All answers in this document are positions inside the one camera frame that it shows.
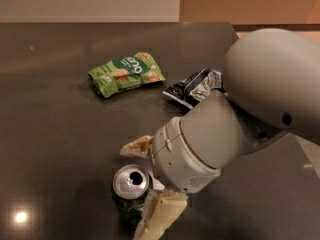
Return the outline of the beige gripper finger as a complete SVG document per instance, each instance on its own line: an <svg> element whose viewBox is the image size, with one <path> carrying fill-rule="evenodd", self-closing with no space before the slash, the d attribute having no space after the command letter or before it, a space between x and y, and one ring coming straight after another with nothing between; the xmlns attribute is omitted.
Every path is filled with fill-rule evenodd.
<svg viewBox="0 0 320 240"><path fill-rule="evenodd" d="M122 156L148 158L154 137L145 135L124 145L120 149Z"/></svg>
<svg viewBox="0 0 320 240"><path fill-rule="evenodd" d="M150 190L133 240L159 240L187 207L188 197L171 189Z"/></svg>

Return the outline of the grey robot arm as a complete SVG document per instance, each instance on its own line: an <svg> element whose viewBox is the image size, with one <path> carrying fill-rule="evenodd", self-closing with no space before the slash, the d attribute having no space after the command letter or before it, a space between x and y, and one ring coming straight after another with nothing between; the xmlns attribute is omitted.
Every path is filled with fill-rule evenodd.
<svg viewBox="0 0 320 240"><path fill-rule="evenodd" d="M125 156L148 159L163 189L144 203L134 240L159 240L187 205L236 157L254 153L290 132L320 141L320 46L281 29L236 41L222 69L223 89L154 136L125 145Z"/></svg>

